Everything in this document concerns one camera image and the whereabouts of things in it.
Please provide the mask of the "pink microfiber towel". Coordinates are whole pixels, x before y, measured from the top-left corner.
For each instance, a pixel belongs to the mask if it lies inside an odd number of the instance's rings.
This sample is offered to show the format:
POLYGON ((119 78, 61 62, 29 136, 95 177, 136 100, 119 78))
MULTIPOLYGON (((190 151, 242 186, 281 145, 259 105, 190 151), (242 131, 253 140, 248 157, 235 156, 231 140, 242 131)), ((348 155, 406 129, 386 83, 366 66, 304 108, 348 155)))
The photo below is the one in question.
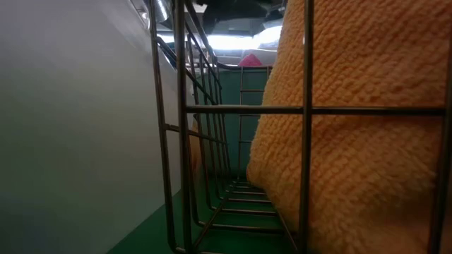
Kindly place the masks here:
POLYGON ((255 54, 247 54, 239 63, 240 67, 257 67, 262 66, 261 61, 255 54))

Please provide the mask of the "orange microfiber towel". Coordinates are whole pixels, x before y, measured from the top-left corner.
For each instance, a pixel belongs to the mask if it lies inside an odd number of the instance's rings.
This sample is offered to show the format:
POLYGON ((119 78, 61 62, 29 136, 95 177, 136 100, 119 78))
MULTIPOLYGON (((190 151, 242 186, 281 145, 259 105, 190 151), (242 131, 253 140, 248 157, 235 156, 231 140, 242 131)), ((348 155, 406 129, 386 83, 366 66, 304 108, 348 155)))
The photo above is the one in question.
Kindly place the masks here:
MULTIPOLYGON (((444 104, 452 0, 314 0, 317 107, 444 104)), ((248 180, 299 224, 302 119, 263 115, 248 180)), ((312 119, 309 244, 320 254, 425 254, 441 119, 312 119)))

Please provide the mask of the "small teal plastic bin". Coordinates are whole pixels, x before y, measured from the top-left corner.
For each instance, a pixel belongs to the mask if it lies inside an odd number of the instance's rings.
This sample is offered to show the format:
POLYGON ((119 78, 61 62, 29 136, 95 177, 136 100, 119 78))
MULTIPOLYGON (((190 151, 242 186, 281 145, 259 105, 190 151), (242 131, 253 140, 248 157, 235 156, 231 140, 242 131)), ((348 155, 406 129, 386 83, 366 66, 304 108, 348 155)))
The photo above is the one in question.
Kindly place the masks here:
MULTIPOLYGON (((223 104, 260 105, 263 98, 263 89, 266 85, 265 70, 235 70, 220 72, 223 104)), ((237 114, 225 115, 225 135, 228 143, 230 169, 233 176, 246 175, 246 166, 249 163, 251 141, 255 136, 259 117, 242 116, 237 114)), ((222 148, 216 143, 204 142, 206 164, 208 173, 220 173, 226 170, 222 159, 222 148)))

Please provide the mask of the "amber translucent plastic bin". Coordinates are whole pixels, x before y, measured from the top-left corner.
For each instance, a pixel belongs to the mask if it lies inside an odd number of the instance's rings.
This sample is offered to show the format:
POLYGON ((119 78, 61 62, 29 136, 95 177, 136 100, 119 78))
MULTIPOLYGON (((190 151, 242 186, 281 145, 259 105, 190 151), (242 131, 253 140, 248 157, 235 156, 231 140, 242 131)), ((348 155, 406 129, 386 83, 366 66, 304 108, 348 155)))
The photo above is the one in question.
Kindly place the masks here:
POLYGON ((202 164, 200 140, 198 136, 189 135, 189 147, 191 170, 196 174, 202 164))

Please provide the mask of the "large pale teal plastic bin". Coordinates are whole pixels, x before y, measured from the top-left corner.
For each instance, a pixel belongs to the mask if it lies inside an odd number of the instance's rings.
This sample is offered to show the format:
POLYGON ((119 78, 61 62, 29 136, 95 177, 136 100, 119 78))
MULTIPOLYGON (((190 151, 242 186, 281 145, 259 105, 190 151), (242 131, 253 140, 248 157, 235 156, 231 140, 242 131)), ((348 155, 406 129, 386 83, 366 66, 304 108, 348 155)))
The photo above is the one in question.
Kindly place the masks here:
POLYGON ((162 205, 148 0, 0 0, 0 254, 105 254, 162 205))

